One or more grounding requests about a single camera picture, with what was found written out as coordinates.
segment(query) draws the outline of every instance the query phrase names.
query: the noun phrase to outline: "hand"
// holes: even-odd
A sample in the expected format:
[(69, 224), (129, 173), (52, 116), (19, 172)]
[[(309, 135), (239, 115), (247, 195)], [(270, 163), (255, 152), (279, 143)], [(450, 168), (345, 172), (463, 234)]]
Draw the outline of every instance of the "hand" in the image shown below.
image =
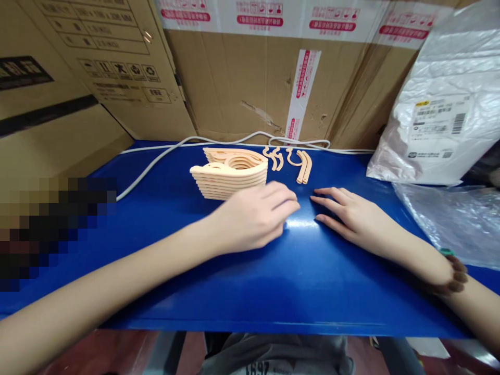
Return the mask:
[(288, 216), (300, 209), (297, 196), (273, 181), (235, 193), (204, 221), (218, 254), (266, 246), (283, 234)]
[(327, 215), (318, 215), (316, 220), (346, 240), (402, 265), (430, 284), (440, 285), (451, 279), (451, 267), (446, 258), (401, 227), (375, 203), (344, 188), (329, 187), (314, 191), (335, 199), (311, 196), (313, 202), (328, 208), (343, 223)]

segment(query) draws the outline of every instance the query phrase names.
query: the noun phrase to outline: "person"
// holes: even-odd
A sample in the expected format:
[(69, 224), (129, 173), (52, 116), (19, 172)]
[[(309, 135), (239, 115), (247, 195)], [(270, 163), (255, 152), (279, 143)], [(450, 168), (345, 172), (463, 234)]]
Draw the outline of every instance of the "person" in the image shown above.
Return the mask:
[[(445, 257), (376, 204), (335, 187), (315, 193), (333, 198), (311, 200), (341, 221), (326, 215), (316, 220), (343, 238), (399, 264), (429, 285), (452, 279), (453, 269)], [(287, 217), (299, 209), (295, 193), (278, 182), (239, 191), (202, 220), (48, 294), (0, 321), (1, 372), (32, 373), (174, 276), (222, 254), (264, 247), (283, 233)], [(500, 358), (500, 297), (472, 277), (464, 286), (443, 301)], [(320, 336), (233, 335), (219, 354), (206, 360), (202, 373), (343, 375), (352, 370), (342, 337), (328, 341)]]

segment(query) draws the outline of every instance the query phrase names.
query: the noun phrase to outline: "white cable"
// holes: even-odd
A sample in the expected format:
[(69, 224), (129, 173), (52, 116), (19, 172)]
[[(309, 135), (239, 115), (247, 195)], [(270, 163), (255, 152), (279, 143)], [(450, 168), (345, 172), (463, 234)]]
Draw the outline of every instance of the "white cable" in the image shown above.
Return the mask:
[[(144, 169), (142, 171), (142, 173), (135, 179), (134, 182), (132, 182), (132, 184), (128, 188), (126, 188), (120, 195), (118, 195), (116, 197), (116, 201), (118, 202), (118, 201), (122, 200), (127, 194), (129, 194), (137, 186), (137, 184), (139, 182), (141, 182), (141, 180), (144, 178), (144, 176), (147, 175), (147, 173), (151, 170), (151, 168), (153, 168), (154, 165), (160, 161), (160, 159), (162, 159), (169, 152), (175, 150), (177, 147), (207, 146), (207, 145), (212, 145), (212, 144), (265, 147), (264, 145), (254, 145), (254, 144), (242, 143), (242, 142), (244, 142), (244, 141), (246, 141), (246, 140), (248, 140), (248, 139), (250, 139), (252, 137), (255, 137), (256, 135), (265, 135), (266, 137), (270, 138), (269, 142), (268, 142), (268, 145), (271, 145), (272, 141), (278, 141), (278, 142), (283, 142), (283, 143), (305, 145), (305, 146), (313, 147), (315, 149), (319, 149), (319, 150), (323, 150), (323, 151), (333, 152), (333, 153), (337, 153), (337, 154), (346, 154), (346, 155), (370, 154), (370, 153), (374, 152), (374, 150), (367, 150), (367, 149), (360, 149), (360, 150), (337, 150), (337, 149), (331, 149), (331, 148), (328, 148), (328, 147), (330, 147), (330, 141), (328, 141), (328, 140), (300, 142), (300, 141), (296, 141), (296, 140), (285, 138), (285, 137), (276, 137), (276, 136), (273, 136), (271, 134), (268, 134), (268, 133), (262, 132), (262, 131), (258, 131), (258, 132), (252, 133), (252, 134), (246, 136), (245, 138), (241, 138), (239, 141), (233, 141), (233, 142), (218, 142), (218, 141), (210, 140), (208, 138), (204, 138), (204, 137), (200, 137), (200, 136), (196, 135), (196, 136), (187, 137), (186, 139), (180, 141), (179, 143), (177, 143), (175, 145), (141, 147), (141, 148), (133, 148), (133, 149), (130, 149), (130, 150), (123, 151), (121, 153), (121, 155), (123, 155), (123, 154), (129, 154), (129, 153), (137, 152), (137, 151), (145, 151), (145, 150), (150, 150), (150, 149), (162, 149), (162, 148), (166, 148), (165, 151), (163, 151), (151, 163), (149, 163), (149, 165), (146, 167), (146, 169)], [(185, 144), (186, 142), (189, 142), (191, 140), (202, 140), (202, 141), (206, 141), (206, 143)], [(316, 146), (314, 143), (326, 143), (327, 146), (326, 147)]]

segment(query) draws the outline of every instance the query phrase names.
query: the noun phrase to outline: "blue table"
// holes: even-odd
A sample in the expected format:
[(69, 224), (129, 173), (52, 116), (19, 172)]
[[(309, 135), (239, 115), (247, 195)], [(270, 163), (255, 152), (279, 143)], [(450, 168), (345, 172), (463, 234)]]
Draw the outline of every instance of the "blue table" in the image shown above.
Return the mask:
[[(158, 145), (136, 142), (134, 147)], [(162, 150), (121, 155), (92, 174), (116, 177), (123, 191)], [(421, 238), (425, 235), (390, 184), (365, 177), (370, 156), (311, 151), (307, 185), (295, 182), (298, 168), (285, 162), (269, 169), (268, 181), (292, 189), (302, 206), (284, 234), (266, 248), (213, 259), (140, 298), (106, 326), (129, 329), (314, 333), (463, 338), (470, 332), (432, 296), (412, 286), (398, 266), (350, 244), (313, 219), (324, 212), (310, 202), (313, 188), (345, 187), (376, 202)], [(12, 314), (53, 290), (131, 254), (198, 220), (220, 205), (205, 200), (189, 174), (206, 162), (201, 147), (173, 151), (160, 161), (116, 213), (101, 216), (95, 229), (80, 230), (68, 254), (53, 255), (56, 267), (0, 293), (0, 316)], [(500, 292), (500, 272), (470, 267), (470, 274)]]

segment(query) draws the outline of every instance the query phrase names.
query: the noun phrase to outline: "white plastic bag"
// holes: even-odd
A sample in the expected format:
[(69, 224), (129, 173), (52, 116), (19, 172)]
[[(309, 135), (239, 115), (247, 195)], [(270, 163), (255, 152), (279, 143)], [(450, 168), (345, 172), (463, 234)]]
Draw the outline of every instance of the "white plastic bag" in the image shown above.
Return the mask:
[(366, 175), (453, 185), (500, 139), (500, 2), (432, 30), (399, 93)]

